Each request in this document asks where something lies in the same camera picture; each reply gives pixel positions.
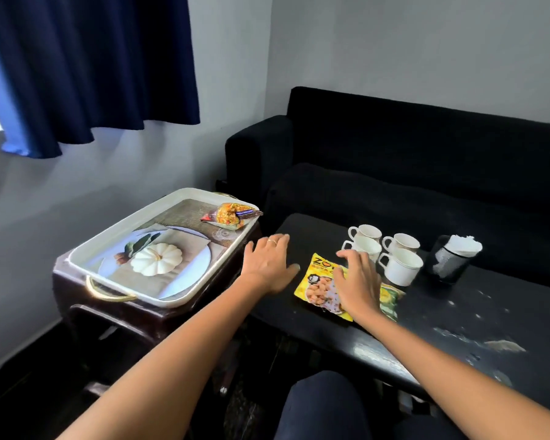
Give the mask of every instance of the dark pants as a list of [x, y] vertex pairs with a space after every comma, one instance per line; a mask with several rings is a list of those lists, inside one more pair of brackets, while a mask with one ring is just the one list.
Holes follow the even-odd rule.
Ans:
[[[274, 440], [371, 440], [356, 389], [342, 375], [323, 371], [298, 381], [287, 396]], [[447, 421], [414, 415], [396, 425], [397, 440], [464, 439]]]

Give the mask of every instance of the white wall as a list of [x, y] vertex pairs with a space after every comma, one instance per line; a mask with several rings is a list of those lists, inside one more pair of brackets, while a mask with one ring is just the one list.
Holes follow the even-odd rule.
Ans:
[[271, 0], [189, 4], [200, 125], [100, 128], [50, 160], [0, 152], [0, 364], [59, 318], [57, 256], [168, 192], [212, 189], [226, 139], [263, 118]]
[[266, 117], [298, 85], [550, 122], [550, 0], [273, 0]]

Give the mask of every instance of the mug handle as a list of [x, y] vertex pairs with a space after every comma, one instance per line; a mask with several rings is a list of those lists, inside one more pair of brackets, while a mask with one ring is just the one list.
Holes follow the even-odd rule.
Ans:
[[389, 240], [389, 241], [393, 242], [394, 239], [393, 239], [391, 236], [385, 236], [385, 237], [383, 238], [383, 240], [381, 241], [381, 245], [383, 246], [383, 248], [384, 248], [385, 250], [389, 251], [389, 247], [385, 247], [385, 241], [386, 241], [386, 240]]
[[383, 259], [384, 256], [386, 256], [387, 259], [391, 258], [387, 253], [382, 253], [382, 254], [379, 255], [379, 259], [377, 260], [377, 264], [379, 264], [381, 267], [383, 267], [383, 270], [385, 270], [387, 268], [387, 264], [383, 264], [381, 262], [381, 259]]
[[357, 232], [354, 234], [354, 236], [357, 236], [358, 235], [358, 227], [351, 227], [350, 229], [348, 229], [348, 236], [350, 236], [350, 239], [354, 240], [354, 236], [352, 236], [352, 231], [353, 230], [356, 230]]
[[352, 248], [352, 245], [354, 244], [354, 242], [352, 242], [351, 240], [346, 240], [346, 241], [344, 241], [341, 250], [346, 250], [346, 245], [347, 245], [347, 244], [350, 244], [350, 248]]

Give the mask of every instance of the black sofa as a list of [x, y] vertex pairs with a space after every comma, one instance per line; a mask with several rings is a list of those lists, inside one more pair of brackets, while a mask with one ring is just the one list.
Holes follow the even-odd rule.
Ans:
[[287, 115], [228, 139], [226, 162], [264, 233], [302, 213], [424, 250], [472, 235], [475, 265], [550, 286], [550, 124], [296, 87]]

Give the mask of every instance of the snack packet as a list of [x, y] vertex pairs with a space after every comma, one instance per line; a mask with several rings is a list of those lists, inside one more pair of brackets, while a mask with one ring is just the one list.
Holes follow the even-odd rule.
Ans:
[[332, 271], [336, 267], [342, 268], [345, 274], [348, 273], [346, 267], [330, 262], [314, 253], [308, 271], [300, 285], [297, 286], [294, 295], [310, 304], [322, 307], [340, 318], [352, 321], [352, 317], [340, 305], [340, 299], [334, 287]]
[[263, 212], [241, 203], [225, 202], [220, 207], [206, 213], [200, 221], [208, 222], [228, 230], [238, 230], [253, 218], [262, 216]]
[[379, 301], [381, 311], [394, 321], [397, 321], [397, 301], [405, 293], [389, 284], [381, 283], [381, 291], [379, 293]]

